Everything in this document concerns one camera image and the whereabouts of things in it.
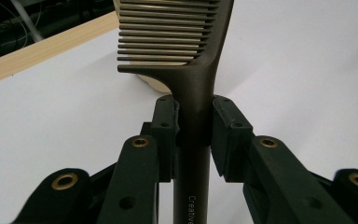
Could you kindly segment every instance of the wooden edge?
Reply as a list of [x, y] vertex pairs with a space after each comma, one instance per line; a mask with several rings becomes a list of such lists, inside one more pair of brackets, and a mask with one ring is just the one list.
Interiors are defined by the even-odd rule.
[[0, 57], [0, 80], [116, 28], [118, 28], [116, 12], [110, 12], [24, 49], [2, 56]]

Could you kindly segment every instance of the comb teeth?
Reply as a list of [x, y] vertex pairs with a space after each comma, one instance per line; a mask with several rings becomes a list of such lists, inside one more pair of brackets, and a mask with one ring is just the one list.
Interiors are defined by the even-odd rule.
[[182, 65], [205, 50], [219, 0], [121, 0], [119, 61]]

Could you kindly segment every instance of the dark background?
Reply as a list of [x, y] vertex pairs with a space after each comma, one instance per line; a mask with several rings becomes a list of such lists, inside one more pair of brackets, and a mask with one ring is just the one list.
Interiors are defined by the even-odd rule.
[[[10, 0], [0, 0], [0, 57], [34, 43]], [[44, 38], [115, 10], [113, 0], [45, 0], [25, 8]]]

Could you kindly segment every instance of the comb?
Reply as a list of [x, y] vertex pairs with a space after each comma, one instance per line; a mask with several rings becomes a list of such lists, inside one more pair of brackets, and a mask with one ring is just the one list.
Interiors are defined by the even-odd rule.
[[[119, 4], [118, 71], [164, 83], [180, 105], [173, 174], [177, 224], [206, 223], [213, 88], [233, 2]], [[190, 204], [197, 212], [189, 213]]]

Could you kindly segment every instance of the white table surface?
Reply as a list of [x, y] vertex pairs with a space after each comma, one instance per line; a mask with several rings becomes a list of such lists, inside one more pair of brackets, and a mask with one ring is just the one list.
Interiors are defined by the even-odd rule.
[[[0, 81], [0, 223], [51, 173], [115, 162], [152, 119], [161, 94], [116, 57], [117, 30]], [[358, 1], [237, 0], [215, 86], [312, 172], [358, 168]], [[211, 167], [209, 223], [252, 223], [241, 185]], [[172, 184], [160, 196], [171, 223]]]

